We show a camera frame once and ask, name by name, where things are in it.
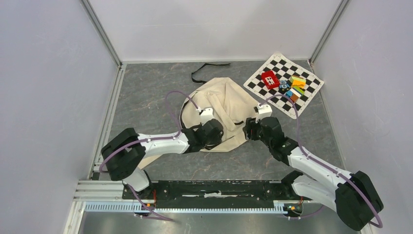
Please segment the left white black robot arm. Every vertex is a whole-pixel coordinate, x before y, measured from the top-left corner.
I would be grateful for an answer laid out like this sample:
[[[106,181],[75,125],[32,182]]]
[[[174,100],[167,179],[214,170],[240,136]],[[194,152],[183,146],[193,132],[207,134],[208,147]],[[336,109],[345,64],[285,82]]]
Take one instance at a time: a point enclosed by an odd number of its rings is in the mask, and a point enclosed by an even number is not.
[[[216,119],[171,134],[145,135],[127,128],[102,148],[103,162],[99,169],[106,169],[112,181],[122,181],[145,199],[152,195],[153,185],[145,171],[138,167],[143,159],[199,152],[220,144],[223,135],[223,126]]]

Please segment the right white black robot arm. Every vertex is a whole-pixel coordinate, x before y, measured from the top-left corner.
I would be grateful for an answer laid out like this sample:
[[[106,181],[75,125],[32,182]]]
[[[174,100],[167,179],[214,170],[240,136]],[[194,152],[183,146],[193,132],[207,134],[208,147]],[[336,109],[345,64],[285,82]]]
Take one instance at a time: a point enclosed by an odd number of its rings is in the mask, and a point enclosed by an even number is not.
[[[295,169],[284,178],[282,195],[309,198],[336,212],[349,228],[360,231],[372,219],[382,227],[379,212],[383,202],[369,176],[351,173],[313,155],[299,142],[286,137],[275,117],[247,118],[243,128],[247,140],[259,140],[273,158]]]

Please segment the blue orange toy block stack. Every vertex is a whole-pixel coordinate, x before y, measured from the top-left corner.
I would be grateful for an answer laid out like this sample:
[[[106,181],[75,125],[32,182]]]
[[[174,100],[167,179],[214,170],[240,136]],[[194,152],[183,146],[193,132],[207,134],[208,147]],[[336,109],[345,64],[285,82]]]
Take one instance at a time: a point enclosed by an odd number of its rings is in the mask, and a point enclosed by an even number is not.
[[[285,95],[292,100],[293,103],[296,103],[302,96],[302,94],[294,88],[289,89]]]

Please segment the blue owl toy figure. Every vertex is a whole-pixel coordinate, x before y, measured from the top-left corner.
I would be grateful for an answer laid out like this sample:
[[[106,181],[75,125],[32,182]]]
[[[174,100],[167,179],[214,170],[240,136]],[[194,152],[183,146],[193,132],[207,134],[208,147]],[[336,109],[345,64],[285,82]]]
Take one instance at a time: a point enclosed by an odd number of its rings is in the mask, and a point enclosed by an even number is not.
[[[290,90],[291,86],[288,83],[287,80],[280,80],[280,84],[279,84],[279,92],[284,94],[285,92],[287,92],[288,90]]]

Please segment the red toy block house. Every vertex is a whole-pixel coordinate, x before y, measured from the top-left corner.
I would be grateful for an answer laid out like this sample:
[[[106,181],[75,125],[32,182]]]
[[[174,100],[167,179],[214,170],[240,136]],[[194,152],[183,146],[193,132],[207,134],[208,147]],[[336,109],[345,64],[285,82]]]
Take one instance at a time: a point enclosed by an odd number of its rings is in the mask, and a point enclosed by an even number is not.
[[[268,90],[276,89],[280,85],[279,79],[272,70],[263,72],[261,74],[261,79]]]

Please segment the green orange toy block stack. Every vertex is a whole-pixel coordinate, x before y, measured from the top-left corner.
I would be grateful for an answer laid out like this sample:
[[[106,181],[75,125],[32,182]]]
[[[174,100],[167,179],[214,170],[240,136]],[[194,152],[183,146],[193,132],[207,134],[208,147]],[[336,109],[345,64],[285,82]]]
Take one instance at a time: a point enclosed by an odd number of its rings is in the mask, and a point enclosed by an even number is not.
[[[306,85],[306,79],[300,78],[298,76],[291,76],[289,78],[289,81],[291,83],[291,89],[295,89],[301,94],[304,93],[304,87]]]

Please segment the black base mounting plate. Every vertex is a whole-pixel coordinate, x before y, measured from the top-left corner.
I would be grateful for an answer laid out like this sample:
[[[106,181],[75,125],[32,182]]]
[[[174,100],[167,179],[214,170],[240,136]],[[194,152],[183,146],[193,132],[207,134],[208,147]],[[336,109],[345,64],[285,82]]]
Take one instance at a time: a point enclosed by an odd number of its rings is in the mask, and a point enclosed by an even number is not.
[[[272,208],[275,200],[308,201],[280,180],[159,180],[138,196],[166,209]]]

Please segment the black white checkerboard mat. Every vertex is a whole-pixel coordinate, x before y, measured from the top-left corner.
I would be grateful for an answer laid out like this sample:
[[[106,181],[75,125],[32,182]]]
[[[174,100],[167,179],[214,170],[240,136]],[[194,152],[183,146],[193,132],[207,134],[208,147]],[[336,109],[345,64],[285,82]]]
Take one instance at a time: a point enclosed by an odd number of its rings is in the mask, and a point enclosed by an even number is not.
[[[273,72],[274,76],[276,76],[280,82],[285,82],[290,87],[294,86],[294,79],[292,76],[303,79],[305,81],[305,85],[300,89],[295,88],[291,92],[288,90],[286,92],[280,91],[278,86],[268,89],[265,82],[261,78],[261,75],[268,71]],[[324,82],[309,70],[290,61],[283,54],[275,53],[253,75],[251,75],[250,78],[246,80],[244,87],[262,100],[271,98],[268,101],[269,104],[273,105],[290,118],[296,119],[297,116],[295,115],[293,107],[296,107],[298,115],[301,115],[311,100],[320,91],[323,84]],[[289,95],[298,93],[301,93],[301,96],[294,101],[294,104],[289,102],[284,97],[274,97],[275,94]]]

